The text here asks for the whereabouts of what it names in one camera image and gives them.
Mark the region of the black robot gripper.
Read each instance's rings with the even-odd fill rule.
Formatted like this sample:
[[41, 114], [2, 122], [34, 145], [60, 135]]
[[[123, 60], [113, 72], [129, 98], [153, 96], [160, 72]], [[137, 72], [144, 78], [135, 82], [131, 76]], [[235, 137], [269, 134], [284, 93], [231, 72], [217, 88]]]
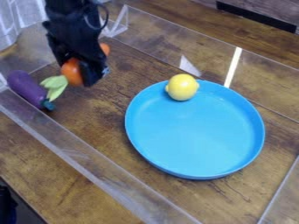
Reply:
[[41, 23], [46, 30], [48, 45], [57, 61], [62, 64], [77, 58], [78, 70], [85, 87], [93, 86], [109, 74], [107, 56], [98, 47], [98, 34], [107, 26], [98, 21], [96, 0], [45, 0], [48, 19]]

